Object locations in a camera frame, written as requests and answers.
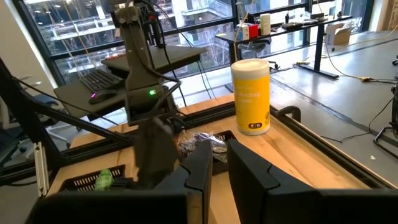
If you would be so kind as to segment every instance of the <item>desk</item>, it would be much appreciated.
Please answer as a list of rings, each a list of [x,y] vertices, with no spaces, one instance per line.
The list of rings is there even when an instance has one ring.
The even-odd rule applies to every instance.
[[[182,108],[184,113],[194,113],[209,107],[233,101],[233,95],[208,100],[199,104]],[[114,127],[115,131],[127,132],[135,127],[122,124]],[[236,127],[236,117],[215,121],[213,123],[190,129],[180,135],[180,140],[189,138],[198,131],[218,133],[231,130],[238,141],[245,144],[254,152],[267,159],[301,181],[320,189],[366,189],[367,187],[348,171],[312,145],[293,133],[277,119],[271,118],[271,128],[259,136],[246,136]],[[101,137],[95,134],[78,136],[73,145],[86,144],[97,141]],[[137,168],[134,165],[134,149],[129,147],[107,155],[99,156],[71,166],[62,167],[49,190],[49,195],[59,191],[64,180],[84,175],[112,166],[126,165],[126,176],[136,177]],[[213,176],[210,197],[210,223],[239,223],[228,173]]]
[[[159,73],[165,74],[171,71],[169,62],[164,54],[164,49],[151,46],[149,50],[155,68]],[[206,52],[206,48],[204,47],[177,47],[169,45],[166,46],[166,50],[174,69],[199,61],[200,54]],[[127,77],[127,75],[129,75],[129,64],[126,56],[106,59],[101,61],[101,63],[108,66],[114,74],[121,77]]]
[[[167,46],[167,53],[174,69],[200,60],[200,54],[205,51],[206,49],[202,47]],[[164,50],[158,49],[157,47],[150,47],[150,52],[152,54],[152,58],[154,59],[155,69],[161,73],[169,72],[170,66],[165,58]],[[129,67],[125,57],[104,60],[103,63],[108,66],[115,66],[116,69],[125,70],[128,74]],[[71,84],[54,89],[54,93],[63,101],[76,105],[92,113],[105,115],[124,106],[124,97],[126,92],[124,90],[120,90],[116,96],[101,103],[91,105],[88,103],[88,100],[91,98],[93,93],[87,89],[87,87],[84,86],[81,81],[77,80]],[[88,115],[89,120],[94,120],[97,118],[86,111],[79,110],[70,105],[63,104],[63,106],[70,115],[76,118],[81,118],[86,115]]]
[[[314,66],[312,68],[312,67],[309,67],[307,65],[301,65],[301,67],[305,68],[307,70],[311,70],[313,72],[316,72],[316,73],[318,73],[320,75],[325,75],[325,76],[327,76],[329,78],[337,79],[339,77],[338,75],[334,75],[334,74],[330,74],[330,73],[327,73],[327,72],[320,71],[321,58],[322,58],[323,36],[325,35],[325,25],[326,24],[331,24],[333,22],[345,21],[345,20],[351,19],[351,18],[352,18],[352,16],[343,16],[343,17],[337,18],[337,19],[333,19],[333,17],[329,17],[329,19],[327,21],[318,22],[316,24],[304,25],[304,26],[302,26],[300,28],[297,28],[297,29],[284,30],[282,28],[279,28],[277,30],[277,32],[271,32],[270,35],[260,35],[259,37],[251,38],[249,40],[238,39],[236,41],[236,45],[238,45],[238,44],[246,44],[246,43],[249,43],[249,42],[252,42],[252,41],[261,40],[261,39],[265,39],[265,38],[268,38],[268,37],[275,37],[275,36],[278,36],[278,35],[288,34],[288,33],[296,32],[296,31],[300,31],[300,30],[307,30],[307,29],[312,28],[312,27],[318,27],[317,48],[316,48],[316,51],[315,51],[315,63],[314,63]],[[218,34],[218,35],[215,36],[216,38],[219,38],[221,40],[227,41],[227,43],[229,45],[229,61],[231,62],[231,65],[236,61],[235,60],[235,55],[234,55],[234,51],[235,51],[235,49],[234,49],[235,36],[236,36],[236,32],[235,31],[228,32],[228,33],[222,34],[222,35]],[[238,60],[242,59],[239,49],[236,49],[236,55],[237,55],[237,59]],[[231,90],[231,88],[230,88],[231,85],[230,84],[227,84],[226,87]]]

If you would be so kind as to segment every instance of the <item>floor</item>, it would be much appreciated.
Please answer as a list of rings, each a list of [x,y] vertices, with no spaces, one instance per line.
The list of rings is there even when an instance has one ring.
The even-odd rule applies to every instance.
[[[368,39],[385,37],[388,32],[361,33],[351,37],[351,43]],[[365,42],[344,49],[330,52],[332,62],[343,73],[373,78],[394,78],[398,67],[393,67],[391,62],[398,54],[396,47],[398,32],[385,39]],[[365,132],[370,120],[380,112],[384,105],[392,98],[391,84],[361,83],[360,81],[341,77],[339,80],[330,80],[316,74],[292,68],[292,64],[315,54],[315,46],[299,49],[285,54],[271,57],[281,65],[284,72],[271,75],[271,104],[276,108],[295,105],[302,110],[302,123],[319,135],[329,138],[341,139],[353,134]],[[322,70],[338,73],[331,65],[329,59],[322,60]],[[208,72],[206,77],[200,75],[184,78],[182,92],[188,105],[208,100],[213,97],[229,93],[224,87],[231,82],[229,68]],[[183,106],[179,91],[173,93],[176,104]],[[115,111],[106,116],[117,123],[126,121],[123,110]],[[373,130],[380,130],[387,126],[391,117],[391,106],[386,108],[372,123]],[[97,119],[95,124],[109,128],[113,124],[103,119]],[[70,141],[78,132],[75,128],[64,130],[59,134]],[[398,161],[381,151],[373,143],[374,136],[367,135],[345,141],[343,144],[330,141],[338,146],[347,155],[354,157],[358,162],[372,169],[391,183],[398,185]],[[63,142],[55,142],[60,150],[65,150]],[[398,154],[398,149],[388,143],[386,147]],[[24,161],[24,156],[16,154],[8,165]],[[1,223],[22,223],[32,208],[36,195],[36,185],[27,187],[0,187],[0,221]]]

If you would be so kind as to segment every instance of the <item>yellow label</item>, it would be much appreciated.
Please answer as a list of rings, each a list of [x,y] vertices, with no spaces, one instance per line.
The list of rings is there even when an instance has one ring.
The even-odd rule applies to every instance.
[[[234,78],[236,120],[240,130],[261,131],[269,127],[269,74],[253,80]]]

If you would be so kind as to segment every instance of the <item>plastic bag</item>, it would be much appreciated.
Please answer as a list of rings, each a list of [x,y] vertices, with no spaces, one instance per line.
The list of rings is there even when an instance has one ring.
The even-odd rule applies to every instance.
[[[221,162],[227,162],[226,159],[226,143],[216,136],[208,133],[196,133],[193,138],[188,141],[184,141],[178,145],[180,149],[180,160],[184,160],[189,156],[196,147],[205,140],[211,141],[211,148],[213,150],[213,157],[220,160]]]

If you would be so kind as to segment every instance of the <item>computer mouse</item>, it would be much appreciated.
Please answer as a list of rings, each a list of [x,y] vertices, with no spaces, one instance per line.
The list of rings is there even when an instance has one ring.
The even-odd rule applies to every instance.
[[[101,103],[104,100],[107,100],[111,97],[114,97],[118,94],[116,90],[100,90],[96,93],[93,93],[91,98],[88,100],[88,103],[91,105]]]

